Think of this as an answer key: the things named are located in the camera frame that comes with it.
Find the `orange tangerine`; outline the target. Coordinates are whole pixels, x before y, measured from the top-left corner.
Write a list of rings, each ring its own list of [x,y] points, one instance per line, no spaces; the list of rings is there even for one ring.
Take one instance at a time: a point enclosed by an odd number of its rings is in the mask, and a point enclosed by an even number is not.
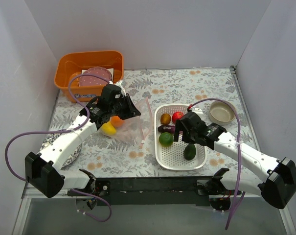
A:
[[[118,116],[113,116],[110,119],[110,123],[112,124],[112,126],[114,128],[119,128],[119,127],[123,126],[124,122],[125,121],[122,120],[121,118],[119,118]]]

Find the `purple eggplant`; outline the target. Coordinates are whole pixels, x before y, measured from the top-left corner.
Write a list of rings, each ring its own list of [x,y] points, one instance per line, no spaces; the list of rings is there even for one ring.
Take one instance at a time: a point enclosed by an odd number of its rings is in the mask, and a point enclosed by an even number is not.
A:
[[[170,134],[174,134],[175,133],[175,126],[173,125],[161,125],[158,127],[158,132],[160,133],[170,133]]]

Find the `green lime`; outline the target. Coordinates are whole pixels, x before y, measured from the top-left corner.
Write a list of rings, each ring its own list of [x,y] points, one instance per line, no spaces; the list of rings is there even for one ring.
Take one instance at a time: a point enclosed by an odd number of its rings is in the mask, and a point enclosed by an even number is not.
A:
[[[170,147],[174,142],[174,137],[171,133],[164,132],[159,136],[159,143],[163,147]]]

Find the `clear zip top bag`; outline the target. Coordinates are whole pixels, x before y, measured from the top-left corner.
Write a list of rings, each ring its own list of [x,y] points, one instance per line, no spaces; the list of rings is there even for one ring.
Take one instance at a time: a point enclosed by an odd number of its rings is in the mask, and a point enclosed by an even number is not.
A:
[[[147,97],[138,101],[135,106],[141,112],[141,116],[124,120],[123,126],[115,128],[116,134],[108,137],[131,145],[142,146],[144,144],[153,128],[152,110]]]

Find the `dark green avocado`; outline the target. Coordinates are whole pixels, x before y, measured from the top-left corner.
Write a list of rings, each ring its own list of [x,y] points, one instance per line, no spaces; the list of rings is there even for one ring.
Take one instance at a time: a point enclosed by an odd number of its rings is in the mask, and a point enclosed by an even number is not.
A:
[[[183,151],[183,157],[186,160],[191,161],[195,158],[195,156],[196,156],[196,146],[190,143],[185,147]]]

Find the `yellow mango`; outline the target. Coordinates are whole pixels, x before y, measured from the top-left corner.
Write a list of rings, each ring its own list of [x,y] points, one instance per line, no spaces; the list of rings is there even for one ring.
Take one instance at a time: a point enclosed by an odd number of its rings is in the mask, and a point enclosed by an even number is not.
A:
[[[113,136],[116,134],[116,129],[115,127],[111,124],[110,121],[108,121],[107,123],[104,123],[101,126],[101,131],[103,132],[103,134],[107,135],[107,136]]]

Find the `white perforated plastic basket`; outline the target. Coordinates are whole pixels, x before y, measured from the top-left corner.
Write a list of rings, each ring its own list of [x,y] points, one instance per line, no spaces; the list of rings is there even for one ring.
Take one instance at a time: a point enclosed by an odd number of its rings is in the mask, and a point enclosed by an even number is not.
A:
[[[161,115],[168,113],[170,115],[179,111],[187,113],[188,104],[174,103],[160,105],[154,113],[154,139],[155,139],[155,156],[160,166],[169,170],[188,171],[196,170],[203,167],[207,161],[207,152],[204,146],[195,144],[196,154],[192,160],[186,160],[183,152],[187,143],[182,141],[182,132],[179,133],[179,140],[169,147],[163,147],[159,142],[160,132],[158,127],[161,126]]]

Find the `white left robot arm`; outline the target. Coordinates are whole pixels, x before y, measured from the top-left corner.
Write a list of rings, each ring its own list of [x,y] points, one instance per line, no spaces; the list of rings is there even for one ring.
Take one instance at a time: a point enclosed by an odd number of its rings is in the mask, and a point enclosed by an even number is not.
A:
[[[83,169],[62,171],[68,157],[90,135],[96,133],[111,117],[122,120],[140,116],[128,93],[120,83],[106,85],[100,96],[92,98],[80,111],[70,127],[51,145],[25,158],[26,181],[52,198],[63,189],[79,189],[85,195],[92,195],[96,177]]]

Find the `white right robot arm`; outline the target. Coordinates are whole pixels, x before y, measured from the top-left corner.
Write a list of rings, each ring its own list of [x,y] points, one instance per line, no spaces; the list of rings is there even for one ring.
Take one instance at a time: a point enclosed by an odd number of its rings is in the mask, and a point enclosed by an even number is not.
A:
[[[174,140],[207,146],[241,163],[258,179],[240,180],[238,189],[262,196],[275,208],[285,208],[296,193],[296,165],[292,160],[279,160],[239,143],[224,127],[216,123],[206,125],[195,112],[190,111],[176,121]]]

